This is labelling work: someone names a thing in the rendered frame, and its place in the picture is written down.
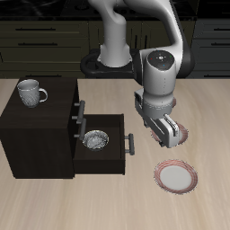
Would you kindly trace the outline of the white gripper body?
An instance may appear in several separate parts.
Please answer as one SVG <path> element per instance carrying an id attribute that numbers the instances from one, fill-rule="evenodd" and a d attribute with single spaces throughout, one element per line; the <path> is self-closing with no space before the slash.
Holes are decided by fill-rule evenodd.
<path id="1" fill-rule="evenodd" d="M 147 115 L 144 113 L 143 94 L 144 89 L 134 92 L 135 107 L 142 119 L 148 124 L 147 128 L 151 128 L 158 137 L 159 143 L 163 142 L 166 147 L 171 148 L 179 145 L 181 140 L 179 126 L 167 113 L 161 114 L 159 110 L 156 111 L 156 115 L 159 116 L 157 119 L 152 114 Z"/>

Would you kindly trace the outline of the dark cabinet drawer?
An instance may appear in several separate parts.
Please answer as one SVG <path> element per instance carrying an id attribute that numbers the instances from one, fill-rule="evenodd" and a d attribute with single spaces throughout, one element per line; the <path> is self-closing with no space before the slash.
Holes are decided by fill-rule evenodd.
<path id="1" fill-rule="evenodd" d="M 86 119 L 82 119 L 81 121 L 78 121 L 77 119 L 72 119 L 70 128 L 70 137 L 83 140 L 86 129 Z"/>
<path id="2" fill-rule="evenodd" d="M 82 140 L 76 141 L 73 159 L 75 173 L 78 174 L 124 174 L 126 153 L 135 153 L 134 137 L 125 135 L 123 114 L 85 115 L 85 132 L 100 130 L 109 136 L 109 143 L 99 151 L 84 146 Z"/>
<path id="3" fill-rule="evenodd" d="M 71 108 L 71 119 L 77 124 L 81 124 L 84 119 L 85 101 L 79 100 L 78 83 L 75 83 L 75 92 Z"/>

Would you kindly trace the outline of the red and white striped bowl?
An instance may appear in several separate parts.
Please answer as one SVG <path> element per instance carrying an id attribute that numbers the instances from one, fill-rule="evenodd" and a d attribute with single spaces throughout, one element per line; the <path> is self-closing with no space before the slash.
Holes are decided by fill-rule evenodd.
<path id="1" fill-rule="evenodd" d="M 159 110 L 161 114 L 167 113 L 170 116 L 172 109 L 175 105 L 176 105 L 176 99 L 172 95 L 169 95 L 166 97 L 155 97 L 155 99 L 153 100 L 153 116 L 156 119 L 159 118 L 159 116 L 156 115 L 157 110 Z M 189 132 L 183 125 L 181 125 L 177 121 L 175 122 L 179 126 L 179 130 L 181 132 L 181 140 L 179 142 L 179 145 L 180 145 L 187 140 Z M 159 142 L 159 139 L 155 135 L 153 130 L 152 130 L 152 135 Z"/>

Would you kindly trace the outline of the white plate with red rim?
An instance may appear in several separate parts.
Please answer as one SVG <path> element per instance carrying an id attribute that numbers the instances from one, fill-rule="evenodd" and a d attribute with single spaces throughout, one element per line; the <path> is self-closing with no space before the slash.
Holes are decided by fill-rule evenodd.
<path id="1" fill-rule="evenodd" d="M 199 182 L 196 170 L 186 162 L 169 159 L 159 163 L 154 170 L 156 184 L 172 194 L 186 194 L 194 190 Z"/>

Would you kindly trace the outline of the white patterned bowl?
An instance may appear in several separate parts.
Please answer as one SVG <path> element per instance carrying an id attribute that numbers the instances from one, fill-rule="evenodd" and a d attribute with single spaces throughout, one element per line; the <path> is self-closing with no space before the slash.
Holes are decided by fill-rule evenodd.
<path id="1" fill-rule="evenodd" d="M 109 143 L 109 136 L 102 130 L 91 130 L 84 135 L 83 144 L 92 151 L 103 150 Z"/>

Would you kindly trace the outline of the dark wooden cabinet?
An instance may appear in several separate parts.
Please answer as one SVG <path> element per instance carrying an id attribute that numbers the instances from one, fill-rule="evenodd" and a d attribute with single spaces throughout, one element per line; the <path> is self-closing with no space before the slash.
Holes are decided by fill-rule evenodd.
<path id="1" fill-rule="evenodd" d="M 39 77 L 48 99 L 26 107 L 14 90 L 0 116 L 0 141 L 16 179 L 72 179 L 78 138 L 70 137 L 77 80 Z"/>

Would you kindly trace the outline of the white patterned mug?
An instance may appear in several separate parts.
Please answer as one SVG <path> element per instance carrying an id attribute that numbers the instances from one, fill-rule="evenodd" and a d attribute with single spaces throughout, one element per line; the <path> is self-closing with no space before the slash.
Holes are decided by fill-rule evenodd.
<path id="1" fill-rule="evenodd" d="M 17 90 L 22 103 L 28 108 L 35 108 L 48 99 L 48 93 L 40 88 L 39 82 L 34 79 L 23 80 L 17 84 Z"/>

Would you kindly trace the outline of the dark kitchen cupboards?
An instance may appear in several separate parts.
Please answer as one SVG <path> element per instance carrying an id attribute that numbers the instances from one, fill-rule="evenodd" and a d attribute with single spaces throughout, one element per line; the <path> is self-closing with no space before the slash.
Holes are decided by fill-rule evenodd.
<path id="1" fill-rule="evenodd" d="M 171 45 L 154 16 L 125 5 L 114 12 L 126 20 L 129 53 Z M 180 23 L 190 48 L 195 24 Z M 81 60 L 103 43 L 102 17 L 88 0 L 0 0 L 0 78 L 85 77 Z"/>

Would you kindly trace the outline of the flat black base plate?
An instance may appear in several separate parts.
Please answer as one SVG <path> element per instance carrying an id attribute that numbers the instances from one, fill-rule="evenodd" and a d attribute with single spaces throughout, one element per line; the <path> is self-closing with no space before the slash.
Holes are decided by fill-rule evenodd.
<path id="1" fill-rule="evenodd" d="M 98 61 L 99 49 L 91 49 L 81 60 L 81 71 L 90 79 L 135 79 L 142 84 L 142 64 L 138 49 L 131 49 L 132 61 L 122 67 L 105 66 Z"/>

